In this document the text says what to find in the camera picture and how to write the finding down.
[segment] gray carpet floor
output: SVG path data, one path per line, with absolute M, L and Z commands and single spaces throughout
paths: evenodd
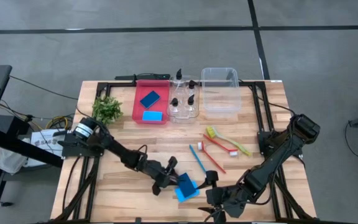
M 260 26 L 358 25 L 358 1 L 254 2 Z M 0 0 L 0 29 L 229 25 L 252 25 L 246 0 Z M 358 30 L 261 36 L 271 79 L 284 81 L 293 110 L 321 125 L 318 140 L 303 150 L 318 216 L 358 223 L 358 158 L 344 141 L 347 120 L 358 117 Z M 200 75 L 205 67 L 232 67 L 243 80 L 262 79 L 252 31 L 3 34 L 0 64 L 13 66 L 11 75 L 74 97 L 83 80 L 179 68 Z M 76 104 L 17 80 L 3 99 L 43 117 L 70 114 Z M 358 128 L 350 128 L 348 138 L 358 153 Z M 48 220 L 59 175 L 49 168 L 10 177 L 2 200 L 15 205 L 0 208 L 0 223 Z

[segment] green leaves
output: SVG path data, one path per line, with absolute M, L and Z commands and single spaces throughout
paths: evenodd
M 121 105 L 122 103 L 118 102 L 114 97 L 97 97 L 92 106 L 93 118 L 105 125 L 111 124 L 123 115 L 120 109 Z

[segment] cleaning brush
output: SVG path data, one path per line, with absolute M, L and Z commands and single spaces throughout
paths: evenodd
M 219 134 L 218 131 L 214 127 L 212 127 L 212 126 L 206 127 L 206 132 L 208 133 L 208 135 L 211 138 L 218 137 L 220 139 L 228 141 L 231 144 L 235 145 L 238 149 L 240 149 L 245 155 L 247 155 L 247 156 L 251 155 L 251 153 L 249 151 L 247 151 L 244 147 L 242 147 L 238 142 L 235 142 L 232 139 L 226 138 L 223 135 Z

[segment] wooden tabletop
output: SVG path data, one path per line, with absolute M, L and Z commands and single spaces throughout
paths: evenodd
M 83 113 L 92 114 L 97 84 L 96 81 L 86 81 L 82 84 L 78 109 Z M 288 107 L 282 82 L 266 81 L 266 88 L 269 102 Z M 210 118 L 203 109 L 202 96 L 200 96 L 200 115 L 193 124 L 168 122 L 165 125 L 140 125 L 131 118 L 135 87 L 113 87 L 111 96 L 123 102 L 121 111 L 124 112 L 124 116 L 114 124 L 109 125 L 109 130 L 114 138 L 128 149 L 138 149 L 141 145 L 147 144 L 149 159 L 160 161 L 163 166 L 167 165 L 171 156 L 175 156 L 178 160 L 178 165 L 175 168 L 177 173 L 187 172 L 192 180 L 197 181 L 198 185 L 204 181 L 204 173 L 191 153 L 189 144 L 192 144 L 196 149 L 197 142 L 204 141 L 206 150 L 226 170 L 227 174 L 217 170 L 202 152 L 197 152 L 205 168 L 218 171 L 218 186 L 232 185 L 247 169 L 264 161 L 264 158 L 259 154 L 257 143 L 258 124 L 252 92 L 247 87 L 240 87 L 240 89 L 242 108 L 233 117 Z M 268 127 L 263 102 L 260 102 L 260 106 L 265 121 L 264 125 Z M 275 106 L 271 106 L 270 109 L 275 129 L 277 131 L 284 130 L 289 122 L 290 113 Z M 79 122 L 82 117 L 83 115 L 76 111 L 74 123 Z M 252 153 L 252 156 L 247 157 L 240 152 L 238 157 L 230 157 L 228 153 L 203 139 L 202 136 L 203 133 L 206 133 L 206 127 L 211 125 L 216 127 L 219 133 L 225 137 L 245 146 Z M 229 143 L 218 141 L 228 148 L 233 148 Z M 74 160 L 75 158 L 65 159 L 63 164 L 51 218 L 57 217 L 62 212 L 63 194 Z M 71 177 L 66 204 L 70 202 L 77 191 L 81 173 L 81 160 L 78 161 Z M 289 191 L 304 210 L 315 217 L 316 212 L 303 165 L 295 158 L 290 157 L 284 163 L 283 168 Z M 153 180 L 151 178 L 125 168 L 117 156 L 105 151 L 99 165 L 91 221 L 134 222 L 135 217 L 141 217 L 143 222 L 202 222 L 208 216 L 206 212 L 197 209 L 198 207 L 210 207 L 206 203 L 206 189 L 200 190 L 199 196 L 179 203 L 173 191 L 173 186 L 162 189 L 159 196 L 154 196 L 152 185 Z M 277 193 L 279 202 L 282 204 L 282 195 L 278 189 Z M 85 215 L 87 194 L 86 192 L 83 197 L 80 218 Z M 265 201 L 268 196 L 269 190 L 267 189 L 259 201 Z M 280 209 L 282 216 L 285 216 L 284 206 L 280 206 Z M 226 216 L 228 222 L 274 220 L 271 202 L 263 206 L 246 205 L 244 213 L 238 219 Z

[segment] black nozzle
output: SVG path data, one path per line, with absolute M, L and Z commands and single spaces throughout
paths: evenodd
M 177 71 L 177 80 L 181 80 L 181 69 Z
M 196 82 L 194 82 L 193 80 L 190 80 L 189 82 L 189 89 L 194 89 L 194 86 L 197 85 Z
M 172 106 L 178 106 L 178 104 L 179 104 L 178 99 L 176 99 L 176 98 L 172 99 L 172 101 L 171 101 Z
M 193 104 L 194 104 L 194 94 L 189 97 L 189 99 L 187 100 L 187 103 L 188 103 L 189 105 L 193 105 Z

